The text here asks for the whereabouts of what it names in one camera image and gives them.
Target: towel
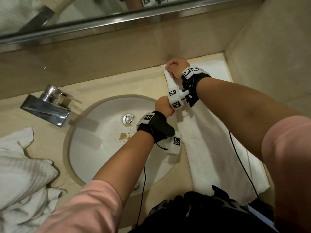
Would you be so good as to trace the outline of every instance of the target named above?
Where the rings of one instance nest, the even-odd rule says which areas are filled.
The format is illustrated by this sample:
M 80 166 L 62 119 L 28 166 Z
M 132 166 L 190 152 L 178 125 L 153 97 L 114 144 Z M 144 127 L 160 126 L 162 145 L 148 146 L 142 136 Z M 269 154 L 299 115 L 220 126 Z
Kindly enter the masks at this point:
M 224 61 L 208 61 L 191 64 L 208 72 L 213 78 L 230 81 Z M 168 87 L 173 83 L 169 72 L 164 70 Z M 247 178 L 231 144 L 228 129 L 198 101 L 192 108 L 185 103 L 176 111 L 178 129 L 183 135 L 194 191 L 213 195 L 212 185 L 222 188 L 230 198 L 240 204 L 248 204 L 256 198 L 254 189 Z M 269 187 L 261 161 L 248 152 L 233 137 L 237 153 L 247 170 L 258 193 Z
M 33 139 L 32 128 L 0 138 L 0 232 L 34 232 L 65 193 L 46 187 L 58 175 L 51 160 L 24 155 Z

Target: wrist strap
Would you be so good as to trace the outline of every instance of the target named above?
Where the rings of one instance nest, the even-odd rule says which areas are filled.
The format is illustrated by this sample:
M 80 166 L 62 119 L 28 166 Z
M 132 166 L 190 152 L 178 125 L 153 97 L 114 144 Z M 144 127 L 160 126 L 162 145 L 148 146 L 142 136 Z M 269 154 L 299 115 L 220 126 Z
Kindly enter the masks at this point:
M 196 86 L 202 78 L 211 77 L 208 72 L 196 68 L 196 67 L 187 67 L 183 71 L 181 79 L 183 80 L 183 89 L 189 90 L 189 94 L 186 96 L 186 101 L 189 103 L 189 106 L 192 107 L 199 100 L 196 94 Z
M 145 131 L 153 136 L 155 143 L 172 137 L 174 128 L 166 122 L 166 117 L 159 111 L 153 111 L 144 115 L 143 119 L 136 125 L 137 131 Z

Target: person's left hand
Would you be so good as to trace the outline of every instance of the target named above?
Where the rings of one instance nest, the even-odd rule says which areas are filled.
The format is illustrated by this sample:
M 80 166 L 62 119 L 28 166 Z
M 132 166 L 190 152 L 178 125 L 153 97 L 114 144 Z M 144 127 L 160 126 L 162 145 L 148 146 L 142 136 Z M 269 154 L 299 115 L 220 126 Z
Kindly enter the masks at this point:
M 172 116 L 174 113 L 174 110 L 169 104 L 168 96 L 162 96 L 155 102 L 155 110 L 164 114 L 166 118 Z

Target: mirror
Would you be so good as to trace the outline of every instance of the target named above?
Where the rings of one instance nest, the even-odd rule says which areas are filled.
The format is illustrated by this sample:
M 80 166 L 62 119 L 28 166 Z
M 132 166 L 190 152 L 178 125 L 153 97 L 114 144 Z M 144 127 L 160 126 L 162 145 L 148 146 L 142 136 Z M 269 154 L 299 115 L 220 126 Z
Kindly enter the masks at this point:
M 0 0 L 0 35 L 111 16 L 181 0 Z

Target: faucet handle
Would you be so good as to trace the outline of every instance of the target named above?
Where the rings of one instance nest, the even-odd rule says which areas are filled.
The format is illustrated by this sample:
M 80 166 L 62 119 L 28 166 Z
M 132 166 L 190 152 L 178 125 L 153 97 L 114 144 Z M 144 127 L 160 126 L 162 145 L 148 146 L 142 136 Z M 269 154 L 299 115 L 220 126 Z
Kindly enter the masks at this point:
M 68 96 L 68 94 L 63 92 L 61 89 L 58 89 L 57 87 L 49 84 L 41 94 L 40 99 L 45 102 L 56 104 L 61 95 L 65 97 Z

